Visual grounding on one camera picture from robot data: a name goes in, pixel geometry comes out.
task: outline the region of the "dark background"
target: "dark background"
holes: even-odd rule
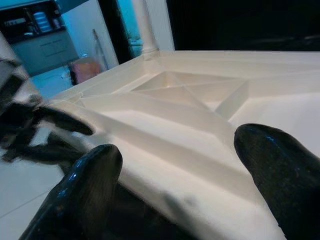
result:
[[[167,6],[176,50],[320,50],[320,0],[167,0]]]

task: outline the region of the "blurry object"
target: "blurry object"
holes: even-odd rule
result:
[[[99,64],[92,57],[80,58],[74,61],[71,66],[75,73],[77,84],[83,83],[101,72]]]
[[[245,49],[276,50],[276,51],[318,51],[320,35],[307,36],[274,36],[254,39],[243,45]]]
[[[52,19],[52,21],[53,21],[55,29],[60,29],[61,28],[58,18],[54,18],[54,19]]]
[[[32,29],[32,31],[35,34],[39,34],[41,30],[40,30],[39,26],[37,25],[37,22],[35,20],[34,15],[32,15],[32,13],[31,13],[31,10],[28,7],[25,7],[23,9],[23,11],[24,11],[25,15],[27,15],[27,17],[29,18],[28,23],[27,23],[28,29]]]
[[[69,69],[71,84],[72,84],[73,86],[75,86],[75,85],[77,85],[76,73],[74,72],[71,64],[68,64],[68,69]]]
[[[8,26],[14,26],[14,25],[17,25],[17,24],[22,24],[22,23],[25,23],[25,22],[26,22],[26,19],[24,17],[22,17],[22,18],[19,18],[19,19],[5,21],[4,25],[6,27],[8,27]]]
[[[70,72],[69,72],[69,71],[64,71],[64,72],[61,74],[61,78],[62,78],[62,79],[70,78]]]
[[[47,19],[47,16],[43,11],[36,12],[33,14],[33,16],[42,33],[47,33],[52,31],[52,28]]]
[[[70,139],[65,132],[92,135],[93,130],[85,123],[65,112],[42,106],[40,96],[31,95],[27,103],[14,101],[16,93],[25,82],[24,78],[14,75],[18,66],[15,61],[0,61],[0,146],[7,150],[2,160],[12,162],[18,156],[28,159],[52,157],[39,146],[29,146],[37,127],[43,121],[48,122],[53,131],[61,133],[64,140],[82,148],[79,141]],[[57,151],[51,150],[51,153],[57,154]]]

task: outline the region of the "black surface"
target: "black surface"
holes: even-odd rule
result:
[[[317,0],[166,2],[175,50],[320,50]]]
[[[119,64],[133,59],[117,0],[98,0]]]
[[[76,117],[54,108],[40,106],[35,111],[35,116],[70,132],[79,132],[84,135],[92,135],[94,133],[92,128],[87,123],[84,123],[83,120],[78,120]]]
[[[30,127],[33,117],[34,108],[32,106],[9,102],[8,107],[0,115],[0,131],[19,133]]]
[[[197,240],[117,184],[103,240]]]
[[[25,82],[21,76],[13,75],[17,66],[17,62],[0,60],[0,114]]]
[[[280,129],[245,124],[234,147],[288,240],[320,239],[320,159]]]

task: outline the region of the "white plastic panel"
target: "white plastic panel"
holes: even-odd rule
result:
[[[320,156],[318,62],[310,53],[160,55],[80,84],[55,106],[95,126],[88,141],[116,144],[121,183],[198,238],[284,240],[234,151],[234,132],[267,124]]]

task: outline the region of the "kitchen cabinet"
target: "kitchen cabinet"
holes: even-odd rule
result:
[[[11,47],[30,76],[61,67],[78,58],[65,30],[18,42]]]

